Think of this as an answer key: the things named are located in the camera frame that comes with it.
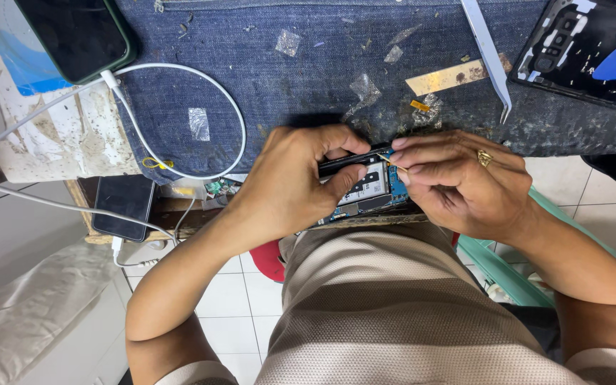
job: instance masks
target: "denim work mat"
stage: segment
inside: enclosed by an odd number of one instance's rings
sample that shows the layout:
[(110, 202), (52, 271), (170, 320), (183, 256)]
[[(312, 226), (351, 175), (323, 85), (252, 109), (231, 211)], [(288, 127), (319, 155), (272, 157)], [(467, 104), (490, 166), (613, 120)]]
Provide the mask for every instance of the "denim work mat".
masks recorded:
[[(276, 125), (338, 122), (361, 101), (350, 85), (356, 91), (362, 88), (364, 75), (381, 95), (356, 111), (349, 124), (371, 143), (419, 133), (409, 105), (415, 94), (405, 80), (459, 65), (465, 55), (481, 58), (459, 0), (327, 2), (117, 0), (141, 43), (135, 64), (192, 66), (235, 99), (248, 135), (238, 173), (251, 169)], [(515, 65), (547, 2), (479, 3), (498, 52)], [(400, 59), (384, 62), (392, 48), (389, 42), (415, 26), (419, 28), (398, 43)], [(283, 40), (288, 44), (280, 52), (276, 47), (282, 30), (289, 39)], [(294, 35), (300, 36), (296, 46)], [(239, 122), (212, 85), (166, 68), (134, 71), (122, 80), (147, 142), (162, 159), (198, 175), (218, 173), (233, 162), (241, 143)], [(508, 89), (513, 109), (505, 125), (498, 124), (502, 104), (490, 79), (437, 92), (443, 101), (443, 128), (482, 134), (521, 155), (616, 153), (616, 110), (512, 83)], [(139, 163), (149, 154), (124, 108), (118, 108)], [(203, 109), (207, 121), (196, 119)], [(210, 128), (208, 141), (201, 140), (206, 137), (202, 127)], [(159, 184), (178, 179), (165, 170), (142, 167), (142, 172)]]

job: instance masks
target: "blue circuit board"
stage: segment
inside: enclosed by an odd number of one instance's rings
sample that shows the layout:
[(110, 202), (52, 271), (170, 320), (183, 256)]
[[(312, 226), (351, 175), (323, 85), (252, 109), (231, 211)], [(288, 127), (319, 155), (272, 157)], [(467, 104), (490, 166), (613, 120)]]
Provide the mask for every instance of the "blue circuit board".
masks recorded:
[[(382, 153), (382, 155), (389, 158), (392, 153), (394, 153), (394, 150), (389, 150), (389, 152)], [(317, 224), (323, 225), (337, 219), (347, 218), (349, 216), (354, 216), (358, 214), (364, 214), (366, 212), (372, 212), (384, 207), (389, 207), (405, 202), (408, 199), (408, 190), (405, 188), (403, 182), (398, 179), (398, 167), (392, 164), (388, 164), (387, 167), (387, 182), (389, 183), (388, 194), (384, 194), (379, 197), (374, 197), (360, 202), (355, 202), (353, 204), (339, 206), (330, 216), (321, 219)]]

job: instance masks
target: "gold ring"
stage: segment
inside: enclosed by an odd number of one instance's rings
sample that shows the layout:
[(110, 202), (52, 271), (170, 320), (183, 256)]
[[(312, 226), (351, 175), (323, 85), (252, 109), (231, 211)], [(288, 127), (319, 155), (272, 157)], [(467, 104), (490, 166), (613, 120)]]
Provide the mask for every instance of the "gold ring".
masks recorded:
[(491, 154), (487, 153), (484, 150), (478, 150), (477, 159), (479, 159), (479, 163), (485, 168), (489, 165), (489, 163), (491, 163), (491, 161), (493, 160), (493, 156), (491, 156)]

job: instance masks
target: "shirt sleeve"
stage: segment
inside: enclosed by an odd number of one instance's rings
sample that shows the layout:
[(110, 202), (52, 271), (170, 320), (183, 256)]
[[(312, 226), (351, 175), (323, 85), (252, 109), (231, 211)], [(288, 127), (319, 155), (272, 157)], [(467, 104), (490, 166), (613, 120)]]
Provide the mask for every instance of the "shirt sleeve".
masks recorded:
[(171, 371), (155, 385), (237, 385), (237, 380), (225, 365), (199, 361)]
[(591, 384), (616, 384), (616, 349), (580, 351), (569, 358), (565, 367)]

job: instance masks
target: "smartphone screen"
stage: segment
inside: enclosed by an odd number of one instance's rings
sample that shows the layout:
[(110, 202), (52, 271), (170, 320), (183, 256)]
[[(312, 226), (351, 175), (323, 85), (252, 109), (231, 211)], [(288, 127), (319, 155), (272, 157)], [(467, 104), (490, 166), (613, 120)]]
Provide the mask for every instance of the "smartphone screen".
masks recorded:
[(104, 0), (16, 2), (71, 83), (115, 62), (127, 51), (127, 42)]
[[(155, 188), (156, 183), (143, 175), (101, 177), (94, 208), (147, 221)], [(92, 214), (92, 228), (134, 242), (143, 241), (147, 235), (144, 225), (104, 214)]]

